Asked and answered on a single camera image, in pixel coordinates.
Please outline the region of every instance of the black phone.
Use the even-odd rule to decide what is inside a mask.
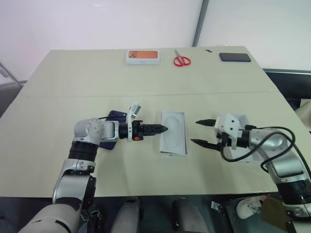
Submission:
[[[250,62],[251,61],[251,59],[246,53],[221,52],[219,53],[219,56],[223,62]]]

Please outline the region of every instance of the white box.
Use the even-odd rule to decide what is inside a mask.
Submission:
[[[129,50],[126,53],[126,63],[131,65],[149,65],[160,63],[159,50]]]
[[[185,113],[162,111],[162,125],[168,128],[160,136],[160,153],[187,155],[188,137]]]

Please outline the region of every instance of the cardboard tag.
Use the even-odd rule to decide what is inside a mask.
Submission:
[[[292,219],[287,216],[281,200],[268,197],[262,204],[260,210],[261,220],[287,232],[286,222]]]

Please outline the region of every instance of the white wall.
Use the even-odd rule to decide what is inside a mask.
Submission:
[[[189,47],[202,0],[2,0],[0,62],[26,80],[52,49]]]
[[[210,0],[199,46],[244,45],[263,68],[311,70],[311,0]]]

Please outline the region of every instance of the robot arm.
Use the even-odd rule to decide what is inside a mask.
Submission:
[[[162,125],[145,125],[135,118],[139,105],[130,108],[130,122],[101,121],[96,118],[81,120],[74,127],[74,138],[68,159],[64,161],[57,179],[52,205],[46,206],[20,230],[19,233],[75,233],[80,212],[92,202],[96,178],[91,176],[95,169],[95,157],[101,142],[113,142],[128,138],[143,140],[144,136],[155,135],[167,130]]]
[[[230,114],[220,115],[217,120],[201,120],[197,123],[214,126],[220,142],[211,144],[207,141],[192,139],[193,142],[220,151],[222,157],[228,162],[236,162],[257,151],[266,161],[261,167],[269,173],[276,184],[283,198],[286,213],[292,218],[311,217],[310,169],[303,156],[299,158],[291,150],[292,147],[296,148],[292,132],[293,140],[288,145],[288,139],[291,139],[281,131],[275,128],[258,129],[254,126],[240,129],[239,120]],[[234,150],[237,147],[249,148],[251,151],[237,159],[228,159],[224,155],[225,147],[231,147]]]

